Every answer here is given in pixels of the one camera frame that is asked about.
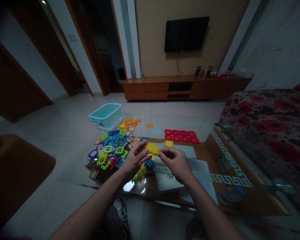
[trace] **beige wall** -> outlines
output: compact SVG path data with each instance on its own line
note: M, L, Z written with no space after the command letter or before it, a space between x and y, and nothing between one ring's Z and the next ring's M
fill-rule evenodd
M218 70L241 22L249 0L135 0L140 64L145 77L178 74L178 53L165 53L166 21L210 16L202 49L182 52L178 62L184 75L197 66Z

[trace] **person's right hand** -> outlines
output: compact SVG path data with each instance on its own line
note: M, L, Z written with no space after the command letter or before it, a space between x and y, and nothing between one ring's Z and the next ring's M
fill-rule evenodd
M160 149L158 156L170 168L176 179L185 184L186 180L193 176L184 151L174 148Z

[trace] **tv cabinet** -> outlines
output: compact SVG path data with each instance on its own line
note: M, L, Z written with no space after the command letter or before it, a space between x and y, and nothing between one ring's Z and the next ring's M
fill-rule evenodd
M168 76L128 79L123 85L126 100L226 99L243 91L251 78L235 76L217 79L210 76Z

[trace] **hand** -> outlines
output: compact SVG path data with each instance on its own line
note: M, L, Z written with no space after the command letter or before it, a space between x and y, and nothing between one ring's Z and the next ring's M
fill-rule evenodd
M193 176L184 151L174 148L162 148L158 156L170 168L180 183L185 184L186 180Z
M151 158L151 156L147 156L149 154L148 149L145 149L141 152L141 150L146 147L148 142L148 140L143 141L131 149L126 157L126 160L119 169L121 172L123 172L126 182L129 182L137 174L141 165Z

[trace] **floral sofa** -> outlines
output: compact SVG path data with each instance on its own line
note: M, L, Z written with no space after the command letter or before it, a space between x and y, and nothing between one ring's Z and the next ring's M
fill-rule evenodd
M294 187L300 207L300 84L233 93L219 123L268 175Z

